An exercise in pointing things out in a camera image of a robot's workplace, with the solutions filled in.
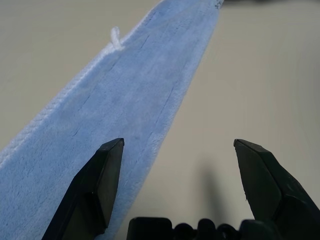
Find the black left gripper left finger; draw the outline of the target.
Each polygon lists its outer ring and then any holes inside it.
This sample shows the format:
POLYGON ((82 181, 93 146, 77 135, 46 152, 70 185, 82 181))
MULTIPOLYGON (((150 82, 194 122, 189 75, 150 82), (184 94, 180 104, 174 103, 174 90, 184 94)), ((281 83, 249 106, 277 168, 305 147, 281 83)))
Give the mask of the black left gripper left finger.
POLYGON ((44 240, 93 240, 105 233, 115 203, 125 141, 102 144, 72 179, 44 240))

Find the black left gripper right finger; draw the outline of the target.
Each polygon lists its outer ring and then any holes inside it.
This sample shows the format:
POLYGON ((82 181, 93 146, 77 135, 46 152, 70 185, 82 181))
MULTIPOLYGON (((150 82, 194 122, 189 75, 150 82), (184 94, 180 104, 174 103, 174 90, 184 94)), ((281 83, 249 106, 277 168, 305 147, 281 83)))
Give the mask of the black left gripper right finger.
POLYGON ((254 218, 284 240, 318 240, 320 210, 302 185, 262 146, 235 139, 241 182, 254 218))

